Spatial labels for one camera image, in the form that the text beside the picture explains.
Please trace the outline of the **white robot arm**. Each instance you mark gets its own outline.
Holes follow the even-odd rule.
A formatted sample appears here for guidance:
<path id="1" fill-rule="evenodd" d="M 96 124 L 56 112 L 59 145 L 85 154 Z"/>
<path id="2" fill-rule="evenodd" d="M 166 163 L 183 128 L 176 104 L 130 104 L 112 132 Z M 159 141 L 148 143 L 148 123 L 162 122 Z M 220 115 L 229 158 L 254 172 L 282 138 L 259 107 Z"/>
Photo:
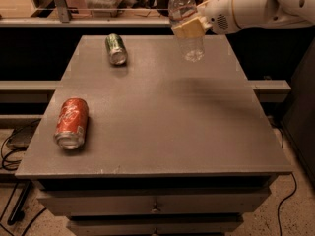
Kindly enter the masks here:
<path id="1" fill-rule="evenodd" d="M 298 29 L 315 25 L 315 0 L 207 0 L 171 24 L 178 38 L 207 31 L 227 35 L 248 28 Z"/>

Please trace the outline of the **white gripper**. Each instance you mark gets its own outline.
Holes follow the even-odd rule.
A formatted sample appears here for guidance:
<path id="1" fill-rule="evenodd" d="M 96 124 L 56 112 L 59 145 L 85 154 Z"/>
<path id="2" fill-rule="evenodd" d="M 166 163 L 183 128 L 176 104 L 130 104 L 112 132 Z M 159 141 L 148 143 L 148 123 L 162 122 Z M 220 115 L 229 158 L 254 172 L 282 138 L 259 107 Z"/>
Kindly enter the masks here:
<path id="1" fill-rule="evenodd" d="M 235 17 L 234 0 L 207 0 L 198 5 L 202 17 L 195 17 L 172 27 L 177 38 L 203 37 L 207 28 L 217 35 L 241 31 Z"/>

